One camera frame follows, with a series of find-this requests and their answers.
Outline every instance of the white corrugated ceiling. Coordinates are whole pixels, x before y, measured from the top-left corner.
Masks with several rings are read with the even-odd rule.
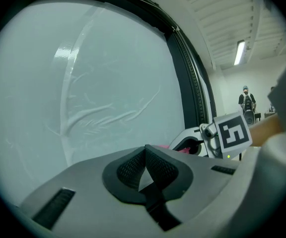
[[[269,0],[184,0],[202,30],[213,67],[234,64],[237,42],[245,40],[241,63],[286,54],[286,21]]]

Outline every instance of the ceiling light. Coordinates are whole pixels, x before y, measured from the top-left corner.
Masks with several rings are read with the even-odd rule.
[[[237,55],[236,55],[236,60],[234,61],[234,65],[238,65],[240,63],[240,59],[241,59],[242,53],[244,51],[244,45],[245,44],[246,44],[245,41],[239,41],[238,42]]]

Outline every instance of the black shirt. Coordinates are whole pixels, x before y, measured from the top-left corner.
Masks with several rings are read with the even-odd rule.
[[[251,100],[252,100],[252,102],[253,103],[256,103],[256,100],[254,99],[254,97],[253,97],[253,95],[252,94],[250,94],[250,97],[251,97]],[[240,96],[239,96],[239,102],[238,102],[238,104],[243,104],[243,94],[241,94]]]

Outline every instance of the pink cloth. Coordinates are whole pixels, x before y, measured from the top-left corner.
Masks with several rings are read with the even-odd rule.
[[[159,145],[159,147],[163,147],[163,148],[168,149],[168,148],[169,148],[169,145]],[[180,150],[179,152],[180,152],[180,153],[189,153],[189,150],[190,150],[190,147],[187,147],[187,148],[185,148],[185,149],[183,149],[183,150]]]

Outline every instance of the forearm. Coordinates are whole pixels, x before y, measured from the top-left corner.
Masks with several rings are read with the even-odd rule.
[[[262,146],[268,138],[283,132],[278,114],[272,115],[249,128],[252,137],[251,146]]]

